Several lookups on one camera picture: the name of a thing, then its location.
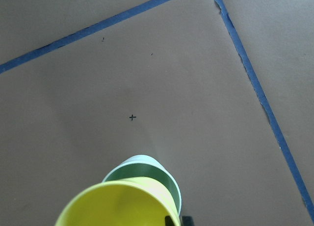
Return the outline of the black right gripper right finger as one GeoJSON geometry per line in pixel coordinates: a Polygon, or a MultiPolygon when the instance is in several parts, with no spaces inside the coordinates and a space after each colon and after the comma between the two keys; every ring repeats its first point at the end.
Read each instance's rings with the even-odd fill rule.
{"type": "Polygon", "coordinates": [[[182,226],[194,226],[194,221],[191,216],[182,216],[182,226]]]}

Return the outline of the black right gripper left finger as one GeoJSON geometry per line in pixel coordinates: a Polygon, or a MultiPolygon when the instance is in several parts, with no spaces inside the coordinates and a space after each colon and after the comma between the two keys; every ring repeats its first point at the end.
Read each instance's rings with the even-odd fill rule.
{"type": "Polygon", "coordinates": [[[165,217],[165,226],[174,226],[174,222],[170,216],[165,217]]]}

